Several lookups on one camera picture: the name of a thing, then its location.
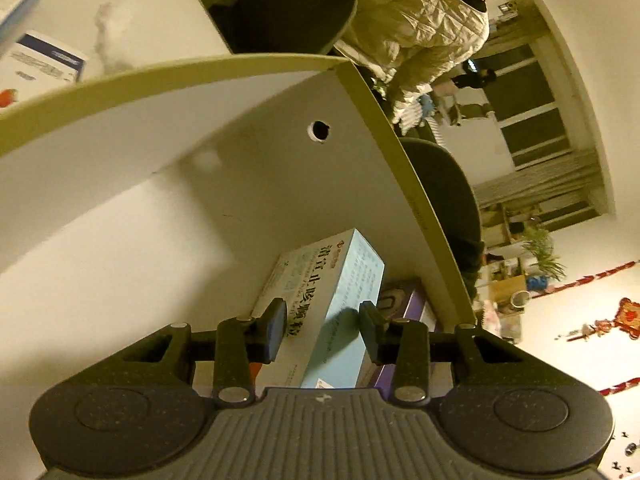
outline white wall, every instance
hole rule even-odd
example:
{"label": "white wall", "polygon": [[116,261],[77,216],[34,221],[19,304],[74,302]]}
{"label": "white wall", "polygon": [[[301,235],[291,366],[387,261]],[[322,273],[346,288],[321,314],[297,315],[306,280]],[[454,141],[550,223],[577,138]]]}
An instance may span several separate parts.
{"label": "white wall", "polygon": [[[611,215],[556,231],[553,236],[556,253],[567,267],[568,282],[640,258],[639,239]],[[522,319],[520,347],[597,390],[637,377],[640,341],[632,341],[619,329],[602,338],[592,336],[586,342],[554,340],[560,334],[580,329],[583,323],[613,318],[624,297],[640,301],[640,266],[532,300]],[[607,400],[616,417],[616,429],[637,433],[640,388]],[[620,450],[613,446],[607,452],[602,462],[604,473],[611,474],[612,460],[625,458],[619,454]],[[617,478],[619,472],[613,472],[616,475],[612,478]]]}
{"label": "white wall", "polygon": [[530,45],[558,104],[569,142],[578,150],[593,148],[593,133],[577,84],[553,35],[542,36]]}
{"label": "white wall", "polygon": [[[456,93],[460,104],[487,103],[484,91],[463,88]],[[516,168],[495,116],[441,126],[440,133],[472,186],[513,173]]]}
{"label": "white wall", "polygon": [[610,210],[638,224],[640,187],[640,0],[538,0],[568,56],[580,93],[593,107],[591,119]]}

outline quilted beige jacket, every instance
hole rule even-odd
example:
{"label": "quilted beige jacket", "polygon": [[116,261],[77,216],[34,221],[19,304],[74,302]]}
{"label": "quilted beige jacket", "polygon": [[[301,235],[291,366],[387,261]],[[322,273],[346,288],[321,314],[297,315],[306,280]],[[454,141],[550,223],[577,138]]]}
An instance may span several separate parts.
{"label": "quilted beige jacket", "polygon": [[358,0],[356,15],[335,47],[388,83],[389,111],[402,111],[430,83],[477,52],[489,19],[461,0]]}

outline potted plant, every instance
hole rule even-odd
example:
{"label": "potted plant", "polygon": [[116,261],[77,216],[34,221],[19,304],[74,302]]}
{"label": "potted plant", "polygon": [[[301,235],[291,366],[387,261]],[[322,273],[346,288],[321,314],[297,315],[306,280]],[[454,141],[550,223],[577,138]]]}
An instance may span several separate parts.
{"label": "potted plant", "polygon": [[566,267],[558,261],[558,256],[554,254],[554,243],[549,231],[539,226],[529,227],[525,229],[523,238],[522,247],[536,257],[538,261],[536,266],[540,274],[548,276],[556,282],[566,278],[564,272]]}

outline person in black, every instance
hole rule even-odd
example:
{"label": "person in black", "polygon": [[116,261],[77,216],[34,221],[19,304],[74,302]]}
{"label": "person in black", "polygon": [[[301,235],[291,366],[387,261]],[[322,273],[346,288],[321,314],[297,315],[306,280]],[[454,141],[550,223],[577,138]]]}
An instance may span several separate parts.
{"label": "person in black", "polygon": [[451,78],[457,88],[484,88],[496,79],[495,72],[490,68],[483,68],[480,72],[469,72]]}

